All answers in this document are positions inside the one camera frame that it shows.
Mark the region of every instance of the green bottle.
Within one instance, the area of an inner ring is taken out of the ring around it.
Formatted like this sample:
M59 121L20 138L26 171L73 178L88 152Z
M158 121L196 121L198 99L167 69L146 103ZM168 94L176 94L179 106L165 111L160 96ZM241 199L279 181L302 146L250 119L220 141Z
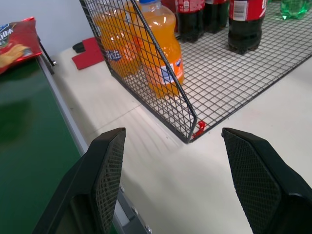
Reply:
M309 11L312 6L312 0L307 0L307 10Z
M282 0L281 14L283 19L301 19L308 11L310 0Z

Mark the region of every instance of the red clip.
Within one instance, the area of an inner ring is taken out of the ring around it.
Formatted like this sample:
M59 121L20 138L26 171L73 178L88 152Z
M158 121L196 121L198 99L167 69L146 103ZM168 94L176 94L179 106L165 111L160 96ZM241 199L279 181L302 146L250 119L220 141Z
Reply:
M199 130L193 134L193 138L201 135L204 132L204 129L206 127L206 123L202 120L200 122L198 122L198 125L199 125Z

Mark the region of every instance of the black wire basket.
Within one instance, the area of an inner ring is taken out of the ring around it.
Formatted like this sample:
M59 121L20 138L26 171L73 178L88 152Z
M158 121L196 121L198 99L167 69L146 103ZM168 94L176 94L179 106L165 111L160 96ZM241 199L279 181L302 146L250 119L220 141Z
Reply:
M228 27L206 33L196 43L181 42L181 85L136 0L79 1L112 76L185 143L227 119L312 55L312 14L283 20L280 3L272 2L256 51L231 52ZM164 74L173 79L166 86L161 82Z

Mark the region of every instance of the fanta bottle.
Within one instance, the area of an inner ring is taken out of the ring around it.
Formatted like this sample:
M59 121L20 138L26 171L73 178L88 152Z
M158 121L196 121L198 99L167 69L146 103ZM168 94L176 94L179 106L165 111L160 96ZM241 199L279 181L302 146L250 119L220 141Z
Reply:
M180 84L184 81L181 47L175 38L176 17L160 0L139 0L141 11L152 30L161 50L165 54L172 70ZM141 56L147 81L157 97L165 94L178 95L178 89L173 76L167 72L164 61L156 50L152 39L145 31L143 23L137 24L136 35L142 38Z
M130 29L130 21L135 17L132 3L125 0L101 0L96 4L93 21L101 34L101 42L111 67L122 78L135 74L141 63L136 35Z

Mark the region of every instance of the white table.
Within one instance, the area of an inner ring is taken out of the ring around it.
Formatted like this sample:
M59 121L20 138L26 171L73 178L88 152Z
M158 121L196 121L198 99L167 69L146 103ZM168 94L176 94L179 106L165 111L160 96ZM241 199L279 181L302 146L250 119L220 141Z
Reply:
M70 48L55 82L86 142L126 127L121 184L153 234L251 234L236 196L221 130L267 139L312 186L312 59L191 144L182 143L110 74L78 71Z

